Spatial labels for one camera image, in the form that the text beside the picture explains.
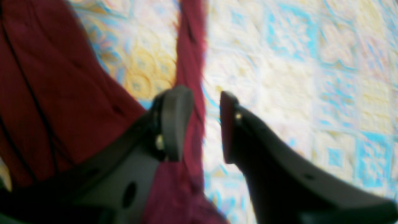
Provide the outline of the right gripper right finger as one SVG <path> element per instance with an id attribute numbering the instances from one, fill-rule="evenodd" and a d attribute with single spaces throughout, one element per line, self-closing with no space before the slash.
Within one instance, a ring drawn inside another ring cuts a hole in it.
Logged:
<path id="1" fill-rule="evenodd" d="M 314 166 L 228 91 L 220 97 L 223 155 L 243 173 L 259 224 L 393 224 L 397 206 Z"/>

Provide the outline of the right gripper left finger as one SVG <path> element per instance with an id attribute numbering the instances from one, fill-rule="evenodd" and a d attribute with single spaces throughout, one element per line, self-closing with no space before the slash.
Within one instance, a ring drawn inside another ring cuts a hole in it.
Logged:
<path id="1" fill-rule="evenodd" d="M 2 224 L 138 224 L 156 170 L 183 157 L 193 93 L 177 86 L 84 163 L 23 190 L 1 191 Z"/>

